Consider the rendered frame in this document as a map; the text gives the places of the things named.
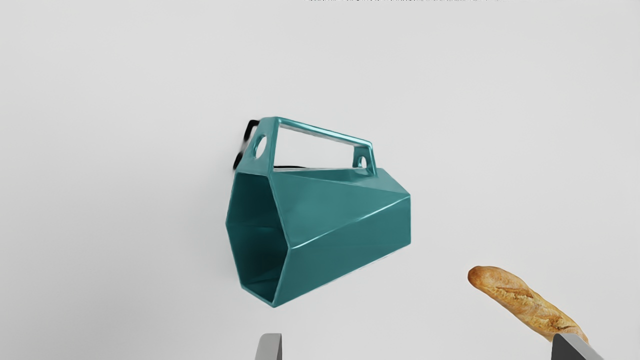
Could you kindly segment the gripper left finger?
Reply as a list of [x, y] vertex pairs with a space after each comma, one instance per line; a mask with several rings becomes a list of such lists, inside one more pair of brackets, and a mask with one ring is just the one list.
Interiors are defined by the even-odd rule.
[[282, 334], [264, 333], [261, 335], [254, 360], [282, 360]]

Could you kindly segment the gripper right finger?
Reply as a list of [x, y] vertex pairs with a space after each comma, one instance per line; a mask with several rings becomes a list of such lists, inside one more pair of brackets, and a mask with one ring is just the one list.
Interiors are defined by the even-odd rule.
[[551, 342], [551, 360], [604, 360], [576, 333], [556, 333]]

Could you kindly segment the teal faceted mug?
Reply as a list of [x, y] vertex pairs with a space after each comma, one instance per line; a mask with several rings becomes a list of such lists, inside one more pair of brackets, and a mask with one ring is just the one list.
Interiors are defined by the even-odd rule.
[[[279, 130], [353, 148], [348, 168], [276, 166]], [[250, 120], [226, 230], [245, 291], [276, 308], [411, 242], [410, 194], [359, 137], [283, 117]]]

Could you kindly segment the golden brown baguette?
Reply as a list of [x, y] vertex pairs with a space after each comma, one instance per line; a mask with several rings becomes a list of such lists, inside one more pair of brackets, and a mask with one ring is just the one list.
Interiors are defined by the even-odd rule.
[[574, 334], [590, 343], [582, 328], [565, 312], [530, 288], [512, 272], [496, 266], [474, 266], [468, 282], [496, 301], [521, 323], [549, 342], [557, 334]]

